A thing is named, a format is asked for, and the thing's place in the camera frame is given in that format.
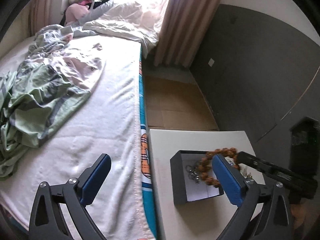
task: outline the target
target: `wall outlet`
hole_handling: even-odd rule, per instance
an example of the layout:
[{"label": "wall outlet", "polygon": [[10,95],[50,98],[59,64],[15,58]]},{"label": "wall outlet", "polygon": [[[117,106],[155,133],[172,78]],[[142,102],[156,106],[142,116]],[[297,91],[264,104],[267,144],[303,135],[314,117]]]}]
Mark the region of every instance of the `wall outlet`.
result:
[{"label": "wall outlet", "polygon": [[213,64],[214,64],[214,60],[213,60],[212,58],[210,58],[210,60],[209,60],[209,62],[208,62],[208,65],[209,65],[210,67],[212,67]]}]

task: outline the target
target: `curtain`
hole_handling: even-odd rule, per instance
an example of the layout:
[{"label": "curtain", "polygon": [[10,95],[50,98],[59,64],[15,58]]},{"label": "curtain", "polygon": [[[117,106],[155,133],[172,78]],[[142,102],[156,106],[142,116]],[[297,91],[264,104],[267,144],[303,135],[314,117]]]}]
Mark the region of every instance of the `curtain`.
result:
[{"label": "curtain", "polygon": [[50,24],[50,9],[52,0],[31,0],[30,30],[31,36],[35,35],[41,28]]},{"label": "curtain", "polygon": [[190,67],[220,0],[169,0],[154,65]]}]

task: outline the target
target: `black box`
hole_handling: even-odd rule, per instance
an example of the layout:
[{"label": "black box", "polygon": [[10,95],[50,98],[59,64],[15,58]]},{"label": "black box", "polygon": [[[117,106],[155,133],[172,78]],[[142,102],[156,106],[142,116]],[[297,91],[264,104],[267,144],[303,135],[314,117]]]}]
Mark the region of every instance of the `black box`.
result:
[{"label": "black box", "polygon": [[[221,186],[218,188],[207,186],[203,181],[197,184],[188,177],[186,166],[193,166],[205,157],[205,153],[205,151],[180,150],[170,159],[173,202],[175,205],[224,194]],[[209,176],[216,178],[212,170],[208,173]]]}]

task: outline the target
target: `white table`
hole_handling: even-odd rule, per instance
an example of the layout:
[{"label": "white table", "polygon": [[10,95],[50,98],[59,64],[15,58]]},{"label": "white table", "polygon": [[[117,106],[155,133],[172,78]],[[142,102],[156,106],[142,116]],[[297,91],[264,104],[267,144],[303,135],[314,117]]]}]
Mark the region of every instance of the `white table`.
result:
[{"label": "white table", "polygon": [[[235,147],[255,155],[244,131],[149,131],[149,150],[154,184],[159,240],[214,240],[230,221],[236,206],[226,194],[174,206],[170,158],[178,150],[213,151],[217,148]],[[265,184],[260,172],[248,167],[248,173],[260,184]],[[255,214],[261,211],[258,204]]]}]

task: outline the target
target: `bed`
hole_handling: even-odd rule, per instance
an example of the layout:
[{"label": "bed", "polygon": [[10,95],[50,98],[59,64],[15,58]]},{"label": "bed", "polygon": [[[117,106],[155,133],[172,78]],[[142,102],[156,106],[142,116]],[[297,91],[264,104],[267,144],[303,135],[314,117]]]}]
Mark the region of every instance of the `bed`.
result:
[{"label": "bed", "polygon": [[[103,16],[76,27],[85,33],[74,26],[51,25],[42,30],[52,32],[49,40],[58,31],[65,36],[62,47],[52,43],[57,53],[44,51],[47,46],[40,41],[41,60],[58,64],[63,53],[72,58],[72,53],[86,56],[94,50],[86,62],[98,59],[101,74],[87,102],[44,145],[29,149],[11,177],[0,181],[0,204],[22,231],[28,230],[42,181],[56,185],[78,177],[101,153],[107,153],[111,171],[87,211],[108,240],[155,239],[141,55],[146,57],[158,41],[167,2],[114,0]],[[36,35],[36,43],[39,37],[43,36]],[[0,72],[16,70],[33,42],[28,38],[7,54],[0,61]],[[61,208],[73,238],[81,239],[67,208]]]}]

